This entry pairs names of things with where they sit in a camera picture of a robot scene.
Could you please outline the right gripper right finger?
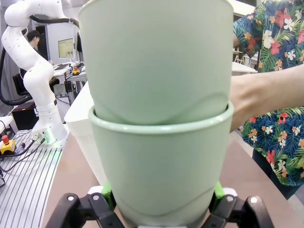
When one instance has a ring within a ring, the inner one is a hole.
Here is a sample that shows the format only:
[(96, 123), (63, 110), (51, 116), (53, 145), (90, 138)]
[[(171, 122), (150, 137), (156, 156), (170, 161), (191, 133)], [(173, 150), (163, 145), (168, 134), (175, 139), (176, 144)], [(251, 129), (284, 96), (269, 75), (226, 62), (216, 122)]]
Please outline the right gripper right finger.
[(264, 201), (259, 196), (241, 199), (232, 188), (218, 182), (209, 205), (209, 216), (203, 228), (224, 228), (235, 223), (239, 228), (273, 228), (274, 224)]

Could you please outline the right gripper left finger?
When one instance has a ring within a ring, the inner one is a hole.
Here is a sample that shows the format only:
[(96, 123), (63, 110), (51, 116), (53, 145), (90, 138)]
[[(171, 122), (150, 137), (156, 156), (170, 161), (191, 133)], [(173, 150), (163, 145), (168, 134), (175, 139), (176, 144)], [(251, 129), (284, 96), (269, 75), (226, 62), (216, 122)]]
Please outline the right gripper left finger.
[(74, 193), (64, 194), (56, 205), (47, 228), (82, 228), (87, 221), (96, 221), (101, 228), (122, 228), (114, 212), (116, 202), (108, 182), (92, 187), (82, 198)]

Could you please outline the person's left hand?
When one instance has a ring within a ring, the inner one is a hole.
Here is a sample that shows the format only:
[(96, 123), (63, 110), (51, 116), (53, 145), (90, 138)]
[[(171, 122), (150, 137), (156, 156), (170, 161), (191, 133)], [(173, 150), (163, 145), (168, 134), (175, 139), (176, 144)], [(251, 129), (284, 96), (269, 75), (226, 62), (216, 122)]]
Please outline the person's left hand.
[(232, 76), (231, 78), (229, 100), (233, 104), (234, 113), (230, 132), (235, 131), (249, 119), (248, 82), (250, 78), (250, 74)]

